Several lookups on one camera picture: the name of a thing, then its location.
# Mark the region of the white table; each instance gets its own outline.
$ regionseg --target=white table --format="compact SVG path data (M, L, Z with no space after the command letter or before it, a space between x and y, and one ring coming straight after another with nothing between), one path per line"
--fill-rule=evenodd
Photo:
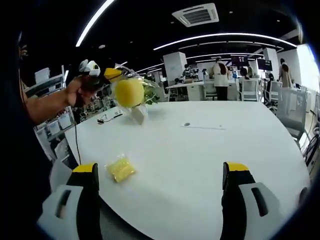
M279 199L283 220L309 186L299 148L262 103L162 102L148 108L142 126L124 115L98 125L101 113L79 124L77 137L82 163L98 163L101 198L155 240L220 239L223 162L245 164ZM74 128L65 135L78 159ZM121 154L137 172L115 183L104 165Z
M214 80L206 80L205 81L208 84L215 84ZM236 81L234 80L228 80L229 83L229 89L231 90L228 94L228 99L234 100L234 95L238 94L238 92L234 91L234 89L237 89L236 87ZM170 93L171 89L177 89L177 88L183 88L186 87L188 92L188 99L189 101L202 101L204 100L204 81L196 81L192 83L179 83L172 86L168 86L168 102L170 101Z

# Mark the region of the yellow sponge in plastic bag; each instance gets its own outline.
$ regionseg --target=yellow sponge in plastic bag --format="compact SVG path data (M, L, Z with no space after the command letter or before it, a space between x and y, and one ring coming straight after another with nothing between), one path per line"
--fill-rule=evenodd
M115 163L107 166L107 170L114 177L114 180L117 183L122 182L131 174L136 172L134 167L130 164L130 162L128 162L127 158L121 158L117 160Z

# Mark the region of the shelf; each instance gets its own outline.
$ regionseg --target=shelf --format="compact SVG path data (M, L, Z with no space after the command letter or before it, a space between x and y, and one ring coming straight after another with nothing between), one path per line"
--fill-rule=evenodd
M27 97L31 97L33 95L36 95L38 92L41 92L45 89L48 89L50 87L56 86L58 84L62 84L64 81L64 77L62 74L54 76L54 77L50 77L49 79L45 79L39 83L37 83L36 85L33 85L29 88L25 89L25 94L27 95Z
M70 126L68 126L67 128L63 129L63 130L60 130L58 133L56 133L55 135L52 135L50 137L48 137L48 141L51 142L53 139L55 139L56 137L59 137L61 134L65 133L65 131L73 128L74 125L71 124Z

